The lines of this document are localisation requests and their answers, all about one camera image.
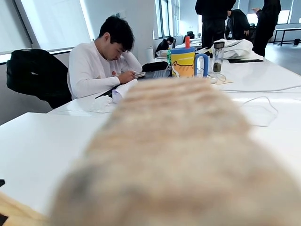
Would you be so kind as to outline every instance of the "glass water bottle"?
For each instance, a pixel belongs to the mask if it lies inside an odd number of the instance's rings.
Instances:
[[[224,61],[225,42],[218,41],[214,43],[213,49],[213,73],[222,71],[222,63]]]

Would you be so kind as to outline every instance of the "white sweatshirt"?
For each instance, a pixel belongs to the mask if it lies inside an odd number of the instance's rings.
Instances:
[[[120,84],[122,72],[141,72],[142,67],[131,52],[125,52],[115,61],[107,61],[98,52],[94,42],[75,47],[69,56],[68,86],[72,98],[105,93]]]

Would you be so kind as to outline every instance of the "floor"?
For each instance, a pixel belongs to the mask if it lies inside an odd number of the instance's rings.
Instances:
[[[299,46],[294,46],[293,44],[283,46],[268,44],[265,58],[301,75],[301,44]]]

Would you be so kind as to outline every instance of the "wooden surface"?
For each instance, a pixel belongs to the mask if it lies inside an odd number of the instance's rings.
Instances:
[[[8,219],[3,226],[48,226],[45,216],[0,193],[0,213]]]

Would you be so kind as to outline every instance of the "black lid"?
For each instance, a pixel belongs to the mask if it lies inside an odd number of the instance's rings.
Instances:
[[[214,43],[214,48],[224,48],[225,42],[224,41],[217,41]]]

